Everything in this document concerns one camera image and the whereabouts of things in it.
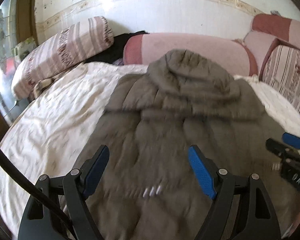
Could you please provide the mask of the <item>brown quilted hooded jacket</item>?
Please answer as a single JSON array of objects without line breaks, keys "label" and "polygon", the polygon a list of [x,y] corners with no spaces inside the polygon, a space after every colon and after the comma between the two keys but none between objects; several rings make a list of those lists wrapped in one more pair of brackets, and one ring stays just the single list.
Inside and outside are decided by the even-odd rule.
[{"label": "brown quilted hooded jacket", "polygon": [[300,194],[272,170],[277,158],[266,149],[284,131],[247,81],[199,54],[172,50],[145,74],[119,79],[74,166],[109,148],[87,203],[104,239],[194,239],[211,202],[190,167],[192,145],[234,175],[259,174],[285,232]]}]

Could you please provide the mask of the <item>black clothing behind bolster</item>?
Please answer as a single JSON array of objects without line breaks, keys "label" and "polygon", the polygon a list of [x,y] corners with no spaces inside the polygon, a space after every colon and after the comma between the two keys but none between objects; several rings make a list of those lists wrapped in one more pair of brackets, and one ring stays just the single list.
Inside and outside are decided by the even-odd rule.
[{"label": "black clothing behind bolster", "polygon": [[85,60],[85,63],[90,62],[105,62],[113,64],[115,61],[123,58],[123,50],[128,40],[136,35],[148,34],[146,31],[138,31],[136,33],[124,33],[114,37],[114,43],[106,50],[98,53]]}]

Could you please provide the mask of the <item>white floral bed quilt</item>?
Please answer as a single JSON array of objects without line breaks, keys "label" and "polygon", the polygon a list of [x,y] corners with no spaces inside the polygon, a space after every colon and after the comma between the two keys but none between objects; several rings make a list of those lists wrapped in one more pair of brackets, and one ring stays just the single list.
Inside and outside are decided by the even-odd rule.
[{"label": "white floral bed quilt", "polygon": [[[102,115],[118,80],[145,74],[148,66],[81,63],[44,91],[18,116],[0,149],[35,184],[41,174],[63,176],[73,167]],[[258,77],[234,75],[251,85],[267,113],[283,129],[300,137],[300,115]],[[29,194],[0,167],[0,215],[17,239]]]}]

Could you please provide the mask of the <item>striped floral cushion right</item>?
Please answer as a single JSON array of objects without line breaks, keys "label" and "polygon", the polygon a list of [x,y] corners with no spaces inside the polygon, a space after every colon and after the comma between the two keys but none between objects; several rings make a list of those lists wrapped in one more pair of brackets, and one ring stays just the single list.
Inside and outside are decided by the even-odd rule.
[{"label": "striped floral cushion right", "polygon": [[300,114],[300,50],[278,45],[264,65],[261,80],[286,98]]}]

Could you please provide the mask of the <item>floral cloth under pillow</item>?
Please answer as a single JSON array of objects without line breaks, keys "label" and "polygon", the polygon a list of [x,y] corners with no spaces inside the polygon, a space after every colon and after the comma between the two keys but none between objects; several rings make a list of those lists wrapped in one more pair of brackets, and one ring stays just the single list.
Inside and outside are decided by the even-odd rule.
[{"label": "floral cloth under pillow", "polygon": [[53,83],[53,78],[40,80],[33,88],[34,98],[37,99],[42,94],[42,92],[48,89]]}]

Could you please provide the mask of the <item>pink red sofa backrest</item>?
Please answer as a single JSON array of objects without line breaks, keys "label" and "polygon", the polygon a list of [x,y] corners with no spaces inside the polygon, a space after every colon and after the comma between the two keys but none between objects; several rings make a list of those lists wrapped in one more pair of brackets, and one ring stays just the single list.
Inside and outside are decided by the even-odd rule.
[{"label": "pink red sofa backrest", "polygon": [[253,18],[251,31],[244,38],[258,68],[262,68],[271,51],[279,44],[300,50],[300,21],[277,15],[258,14]]}]

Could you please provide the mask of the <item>striped floral pillow left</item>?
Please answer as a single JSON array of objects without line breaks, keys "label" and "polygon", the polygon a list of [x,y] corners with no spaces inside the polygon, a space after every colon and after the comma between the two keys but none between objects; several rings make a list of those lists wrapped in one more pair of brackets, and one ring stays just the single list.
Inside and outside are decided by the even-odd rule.
[{"label": "striped floral pillow left", "polygon": [[13,96],[17,100],[29,97],[40,80],[105,51],[113,43],[113,32],[102,16],[71,25],[43,42],[21,61],[11,84]]}]

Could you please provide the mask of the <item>stained glass door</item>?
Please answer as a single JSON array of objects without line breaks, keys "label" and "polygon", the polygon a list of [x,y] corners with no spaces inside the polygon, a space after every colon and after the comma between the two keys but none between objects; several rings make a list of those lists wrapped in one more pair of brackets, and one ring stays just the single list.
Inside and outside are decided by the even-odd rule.
[{"label": "stained glass door", "polygon": [[0,114],[9,126],[21,112],[11,89],[16,70],[13,54],[17,45],[15,6],[16,0],[4,0],[0,5]]}]

